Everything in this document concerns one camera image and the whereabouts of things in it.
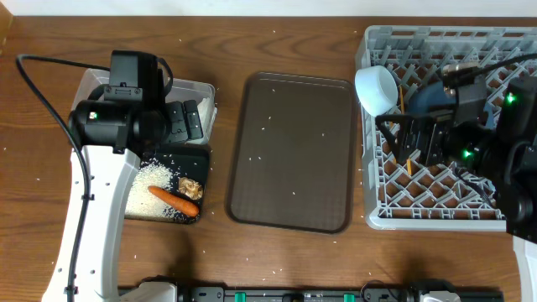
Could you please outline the clear plastic bin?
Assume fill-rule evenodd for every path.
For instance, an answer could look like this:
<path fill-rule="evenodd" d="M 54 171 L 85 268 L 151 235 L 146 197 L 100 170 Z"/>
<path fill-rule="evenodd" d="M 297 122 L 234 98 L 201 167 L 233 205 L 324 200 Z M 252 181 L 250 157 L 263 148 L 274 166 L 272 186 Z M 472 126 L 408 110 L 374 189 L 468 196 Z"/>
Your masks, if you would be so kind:
<path fill-rule="evenodd" d="M 84 75 L 81 78 L 80 85 L 78 86 L 76 96 L 74 98 L 71 110 L 74 110 L 79 102 L 84 101 L 88 98 L 90 93 L 101 84 L 109 83 L 109 71 L 98 70 L 98 69 L 87 69 Z M 198 81 L 188 81 L 182 79 L 173 79 L 173 86 L 171 92 L 165 98 L 166 102 L 176 102 L 176 101 L 188 101 L 195 100 L 197 105 L 205 97 L 210 97 L 214 100 L 215 105 L 215 88 L 213 85 L 204 82 Z M 217 108 L 215 105 L 215 112 L 213 121 L 215 122 L 217 115 Z M 204 133 L 204 138 L 188 141 L 188 144 L 198 144 L 206 145 L 209 143 L 211 132 Z"/>

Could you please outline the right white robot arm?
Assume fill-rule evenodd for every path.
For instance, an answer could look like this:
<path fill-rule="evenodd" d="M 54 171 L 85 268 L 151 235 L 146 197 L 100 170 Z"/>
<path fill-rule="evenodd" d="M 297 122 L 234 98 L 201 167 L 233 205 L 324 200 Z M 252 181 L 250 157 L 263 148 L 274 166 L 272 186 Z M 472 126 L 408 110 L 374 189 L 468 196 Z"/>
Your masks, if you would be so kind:
<path fill-rule="evenodd" d="M 479 75 L 443 80 L 456 101 L 427 113 L 383 114 L 375 119 L 396 160 L 419 150 L 424 166 L 456 162 L 491 180 L 497 208 L 514 240 L 522 299 L 536 299 L 536 79 L 509 82 L 494 129 L 479 122 L 486 84 Z"/>

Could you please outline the dark blue plate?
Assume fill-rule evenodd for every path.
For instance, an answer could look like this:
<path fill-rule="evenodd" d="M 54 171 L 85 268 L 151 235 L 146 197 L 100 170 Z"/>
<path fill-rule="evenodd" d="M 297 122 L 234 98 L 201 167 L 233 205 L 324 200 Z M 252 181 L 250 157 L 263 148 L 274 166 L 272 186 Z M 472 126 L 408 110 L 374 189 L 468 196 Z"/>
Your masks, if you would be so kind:
<path fill-rule="evenodd" d="M 430 84 L 421 91 L 416 92 L 405 107 L 407 113 L 427 113 L 435 107 L 451 106 L 456 104 L 456 98 L 444 92 L 440 82 Z M 480 123 L 487 129 L 494 129 L 493 107 L 486 103 L 483 113 L 479 116 Z"/>

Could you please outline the white tissue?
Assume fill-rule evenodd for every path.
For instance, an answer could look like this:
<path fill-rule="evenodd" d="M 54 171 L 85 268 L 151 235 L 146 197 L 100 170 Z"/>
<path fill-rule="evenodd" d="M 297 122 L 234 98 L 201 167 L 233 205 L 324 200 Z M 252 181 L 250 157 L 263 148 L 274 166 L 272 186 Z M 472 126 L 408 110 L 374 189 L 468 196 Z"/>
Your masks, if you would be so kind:
<path fill-rule="evenodd" d="M 201 120 L 201 126 L 205 133 L 209 133 L 214 123 L 215 105 L 214 100 L 210 97 L 205 97 L 197 105 L 199 117 Z"/>

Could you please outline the orange carrot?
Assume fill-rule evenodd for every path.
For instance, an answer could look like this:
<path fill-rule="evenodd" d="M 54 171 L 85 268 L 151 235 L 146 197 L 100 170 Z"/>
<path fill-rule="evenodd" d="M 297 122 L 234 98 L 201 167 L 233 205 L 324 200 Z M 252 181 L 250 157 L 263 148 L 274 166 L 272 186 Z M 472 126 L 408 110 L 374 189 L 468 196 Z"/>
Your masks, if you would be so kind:
<path fill-rule="evenodd" d="M 195 217 L 200 212 L 198 206 L 196 206 L 194 203 L 188 200 L 182 199 L 178 196 L 172 195 L 168 191 L 161 189 L 157 186 L 149 186 L 148 191 L 152 195 L 161 199 L 167 205 L 171 206 L 175 210 L 187 216 Z"/>

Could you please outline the grey dishwasher rack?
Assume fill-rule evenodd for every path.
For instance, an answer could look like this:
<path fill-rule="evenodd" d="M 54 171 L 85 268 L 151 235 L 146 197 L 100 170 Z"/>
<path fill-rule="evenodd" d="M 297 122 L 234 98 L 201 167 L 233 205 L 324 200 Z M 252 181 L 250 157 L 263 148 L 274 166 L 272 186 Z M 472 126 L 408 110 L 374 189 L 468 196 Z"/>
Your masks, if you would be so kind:
<path fill-rule="evenodd" d="M 409 102 L 440 79 L 445 65 L 475 61 L 485 67 L 535 51 L 536 30 L 531 27 L 373 25 L 365 30 L 355 61 L 357 69 L 387 68 Z M 418 163 L 418 152 L 410 156 L 409 176 L 406 163 L 396 163 L 367 112 L 362 113 L 362 138 L 364 212 L 371 228 L 504 232 L 501 211 L 469 187 L 473 183 L 493 195 L 491 181 L 467 172 L 457 178 L 453 164 L 426 168 Z"/>

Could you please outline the brown food scrap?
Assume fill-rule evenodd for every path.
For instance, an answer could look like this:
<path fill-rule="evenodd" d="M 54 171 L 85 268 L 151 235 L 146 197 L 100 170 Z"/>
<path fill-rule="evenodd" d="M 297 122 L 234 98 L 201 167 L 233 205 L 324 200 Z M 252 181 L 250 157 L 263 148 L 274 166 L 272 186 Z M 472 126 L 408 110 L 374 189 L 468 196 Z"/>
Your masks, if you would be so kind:
<path fill-rule="evenodd" d="M 192 200 L 200 200 L 204 195 L 202 184 L 186 177 L 179 178 L 178 191 Z"/>

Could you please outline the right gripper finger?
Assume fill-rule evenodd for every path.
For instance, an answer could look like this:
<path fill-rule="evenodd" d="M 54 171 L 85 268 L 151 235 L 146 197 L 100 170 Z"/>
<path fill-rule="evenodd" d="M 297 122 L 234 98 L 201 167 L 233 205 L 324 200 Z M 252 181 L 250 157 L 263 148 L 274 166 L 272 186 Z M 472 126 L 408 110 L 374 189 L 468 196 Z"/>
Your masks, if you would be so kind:
<path fill-rule="evenodd" d="M 404 144 L 403 144 L 404 135 L 400 131 L 398 131 L 396 134 L 393 134 L 384 125 L 378 126 L 378 130 L 380 131 L 380 133 L 383 135 L 386 142 L 388 143 L 390 151 L 392 152 L 395 160 L 397 162 L 404 162 L 405 161 Z"/>
<path fill-rule="evenodd" d="M 397 124 L 404 124 L 411 122 L 414 118 L 408 114 L 383 114 L 375 117 L 375 124 L 377 126 L 383 126 L 386 122 L 393 122 Z"/>

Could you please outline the black waste bin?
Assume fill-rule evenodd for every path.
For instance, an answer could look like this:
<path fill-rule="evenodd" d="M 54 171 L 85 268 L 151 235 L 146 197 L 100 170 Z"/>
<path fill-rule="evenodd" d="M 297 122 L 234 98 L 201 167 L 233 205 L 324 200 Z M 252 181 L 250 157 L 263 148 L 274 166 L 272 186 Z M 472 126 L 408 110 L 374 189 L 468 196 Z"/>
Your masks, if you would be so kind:
<path fill-rule="evenodd" d="M 148 187 L 157 186 L 201 208 L 209 168 L 210 156 L 208 151 L 203 148 L 178 148 L 144 155 L 139 172 L 136 174 L 129 191 L 125 217 L 131 220 L 186 225 L 197 222 L 200 219 L 199 216 L 190 217 L 175 210 L 152 195 L 148 191 Z M 181 177 L 202 184 L 204 195 L 200 200 L 192 200 L 178 191 L 179 178 Z"/>

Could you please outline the light blue rice bowl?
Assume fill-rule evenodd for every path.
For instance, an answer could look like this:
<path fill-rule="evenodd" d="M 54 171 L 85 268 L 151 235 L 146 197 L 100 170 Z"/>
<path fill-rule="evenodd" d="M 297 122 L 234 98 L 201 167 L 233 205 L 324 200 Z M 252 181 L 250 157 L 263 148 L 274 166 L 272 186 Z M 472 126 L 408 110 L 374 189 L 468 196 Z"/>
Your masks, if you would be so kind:
<path fill-rule="evenodd" d="M 383 115 L 396 106 L 398 87 L 387 68 L 375 65 L 360 69 L 354 81 L 357 97 L 370 116 Z"/>

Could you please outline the dark brown serving tray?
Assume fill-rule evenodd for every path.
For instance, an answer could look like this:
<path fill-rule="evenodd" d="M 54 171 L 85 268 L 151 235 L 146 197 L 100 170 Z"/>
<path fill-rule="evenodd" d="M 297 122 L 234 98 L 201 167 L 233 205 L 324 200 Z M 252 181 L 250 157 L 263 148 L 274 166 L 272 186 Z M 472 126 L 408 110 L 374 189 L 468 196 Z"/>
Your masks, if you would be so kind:
<path fill-rule="evenodd" d="M 251 75 L 227 190 L 230 218 L 304 232 L 343 232 L 352 219 L 357 115 L 349 81 Z"/>

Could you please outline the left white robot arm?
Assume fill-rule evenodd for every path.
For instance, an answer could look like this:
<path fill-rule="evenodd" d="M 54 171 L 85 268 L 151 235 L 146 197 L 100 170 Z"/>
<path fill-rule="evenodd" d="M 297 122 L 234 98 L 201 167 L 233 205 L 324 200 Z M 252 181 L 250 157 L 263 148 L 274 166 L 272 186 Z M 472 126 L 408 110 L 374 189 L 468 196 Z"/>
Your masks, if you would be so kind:
<path fill-rule="evenodd" d="M 168 103 L 164 59 L 112 52 L 109 81 L 71 111 L 70 202 L 45 301 L 118 301 L 117 258 L 128 195 L 142 157 L 204 137 L 195 101 Z"/>

